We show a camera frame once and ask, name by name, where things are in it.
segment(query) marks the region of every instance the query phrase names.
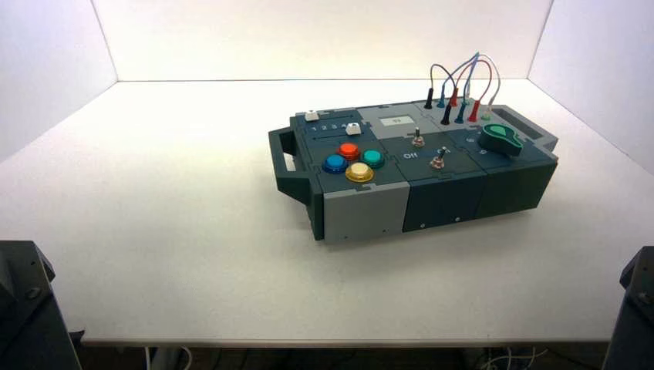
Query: red plug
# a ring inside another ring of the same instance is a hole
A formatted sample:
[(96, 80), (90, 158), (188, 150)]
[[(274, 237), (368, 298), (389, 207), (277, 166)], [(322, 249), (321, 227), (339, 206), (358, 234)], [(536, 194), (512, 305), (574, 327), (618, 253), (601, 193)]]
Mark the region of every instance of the red plug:
[(479, 110), (479, 102), (480, 100), (474, 101), (474, 105), (472, 106), (472, 112), (470, 112), (470, 117), (468, 117), (468, 121), (470, 122), (477, 121), (477, 111)]
[(450, 98), (450, 105), (451, 106), (457, 106), (457, 94), (459, 93), (459, 88), (455, 87), (454, 91), (452, 92), (452, 97)]

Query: blue button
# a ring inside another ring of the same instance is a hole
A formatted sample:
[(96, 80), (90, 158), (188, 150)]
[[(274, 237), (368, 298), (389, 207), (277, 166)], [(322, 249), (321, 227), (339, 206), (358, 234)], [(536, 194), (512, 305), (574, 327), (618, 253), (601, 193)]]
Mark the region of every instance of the blue button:
[(343, 173), (347, 169), (347, 160), (339, 154), (332, 154), (322, 163), (322, 169), (329, 173)]

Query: green knob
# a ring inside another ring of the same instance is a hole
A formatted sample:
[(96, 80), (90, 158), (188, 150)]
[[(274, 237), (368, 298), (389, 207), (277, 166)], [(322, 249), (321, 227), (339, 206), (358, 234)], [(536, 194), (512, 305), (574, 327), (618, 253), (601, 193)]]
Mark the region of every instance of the green knob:
[(508, 156), (520, 155), (523, 147), (522, 142), (517, 139), (516, 132), (509, 126), (499, 123), (490, 123), (484, 126), (477, 143), (486, 150)]

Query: electronic control box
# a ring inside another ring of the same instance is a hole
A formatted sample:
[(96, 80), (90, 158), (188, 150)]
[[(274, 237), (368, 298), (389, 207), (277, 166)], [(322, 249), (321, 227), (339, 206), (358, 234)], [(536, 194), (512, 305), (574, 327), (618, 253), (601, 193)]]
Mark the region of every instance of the electronic control box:
[(306, 205), (314, 238), (327, 242), (535, 208), (557, 138), (507, 106), (462, 103), (297, 113), (268, 134), (277, 187)]

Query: red button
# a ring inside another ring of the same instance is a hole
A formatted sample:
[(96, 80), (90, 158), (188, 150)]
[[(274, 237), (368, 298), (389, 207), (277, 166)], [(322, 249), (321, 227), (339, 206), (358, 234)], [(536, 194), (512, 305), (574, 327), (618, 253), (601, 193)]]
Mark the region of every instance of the red button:
[(343, 143), (339, 147), (339, 154), (347, 160), (357, 160), (359, 158), (359, 148), (352, 143)]

